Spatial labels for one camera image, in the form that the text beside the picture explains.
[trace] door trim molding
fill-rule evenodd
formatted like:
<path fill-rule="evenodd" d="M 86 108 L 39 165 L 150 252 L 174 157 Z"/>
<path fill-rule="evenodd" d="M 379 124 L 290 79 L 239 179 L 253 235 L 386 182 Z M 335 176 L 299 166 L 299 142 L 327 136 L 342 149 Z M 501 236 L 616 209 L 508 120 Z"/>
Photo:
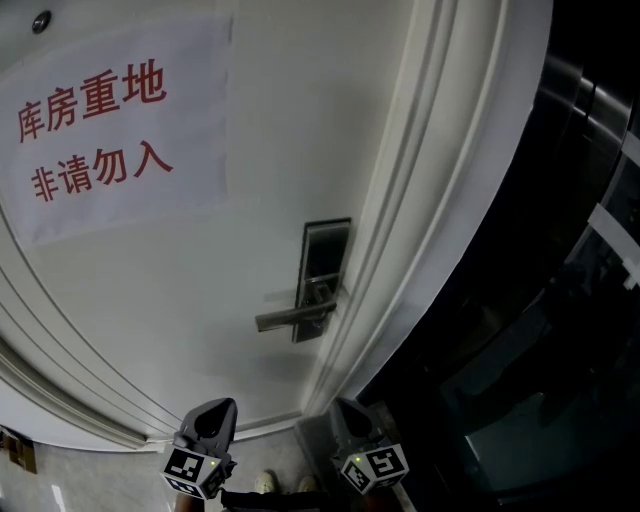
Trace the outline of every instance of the door trim molding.
<path fill-rule="evenodd" d="M 326 411 L 398 304 L 467 167 L 502 51 L 508 0 L 417 0 L 344 294 L 303 398 Z"/>
<path fill-rule="evenodd" d="M 40 375 L 0 338 L 0 378 L 27 400 L 72 425 L 127 448 L 141 448 L 146 438 L 94 411 Z"/>

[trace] wall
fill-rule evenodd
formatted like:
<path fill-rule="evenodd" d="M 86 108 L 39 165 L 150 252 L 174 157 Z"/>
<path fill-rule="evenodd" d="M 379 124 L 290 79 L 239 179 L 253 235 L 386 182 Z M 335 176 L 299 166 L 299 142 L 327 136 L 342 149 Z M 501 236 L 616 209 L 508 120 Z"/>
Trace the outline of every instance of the wall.
<path fill-rule="evenodd" d="M 515 154 L 542 72 L 552 0 L 514 0 L 510 6 L 502 69 L 483 133 L 441 224 L 420 256 L 380 338 L 341 394 L 355 397 L 409 336 L 462 258 Z"/>

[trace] tiled floor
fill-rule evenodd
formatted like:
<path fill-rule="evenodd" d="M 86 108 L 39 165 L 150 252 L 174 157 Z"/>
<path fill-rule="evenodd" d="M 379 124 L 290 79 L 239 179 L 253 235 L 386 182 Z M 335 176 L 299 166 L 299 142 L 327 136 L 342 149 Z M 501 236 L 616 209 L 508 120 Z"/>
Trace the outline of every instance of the tiled floor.
<path fill-rule="evenodd" d="M 293 431 L 231 445 L 238 463 L 225 484 L 230 491 L 253 491 L 256 476 L 275 471 L 283 492 L 293 492 L 308 473 Z M 159 454 L 99 453 L 36 445 L 38 474 L 32 475 L 0 453 L 2 512 L 172 511 L 175 493 L 158 475 Z M 207 511 L 221 510 L 219 498 Z"/>

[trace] white paper sign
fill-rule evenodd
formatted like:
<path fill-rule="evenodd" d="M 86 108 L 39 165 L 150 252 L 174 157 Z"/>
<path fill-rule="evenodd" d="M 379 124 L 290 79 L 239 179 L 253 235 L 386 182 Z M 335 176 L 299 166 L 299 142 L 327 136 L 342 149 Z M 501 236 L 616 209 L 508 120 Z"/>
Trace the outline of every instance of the white paper sign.
<path fill-rule="evenodd" d="M 231 20 L 83 41 L 0 84 L 0 195 L 25 246 L 225 199 Z"/>

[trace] foot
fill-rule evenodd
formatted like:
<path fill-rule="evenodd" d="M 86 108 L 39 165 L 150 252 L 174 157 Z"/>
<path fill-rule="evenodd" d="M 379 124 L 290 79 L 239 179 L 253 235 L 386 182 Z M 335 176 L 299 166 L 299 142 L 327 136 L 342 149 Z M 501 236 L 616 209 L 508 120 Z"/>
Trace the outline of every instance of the foot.
<path fill-rule="evenodd" d="M 259 494 L 268 494 L 277 492 L 276 479 L 268 471 L 263 471 L 256 478 L 256 492 Z"/>
<path fill-rule="evenodd" d="M 318 481 L 314 476 L 305 476 L 302 480 L 300 480 L 300 485 L 298 485 L 298 492 L 320 492 Z"/>

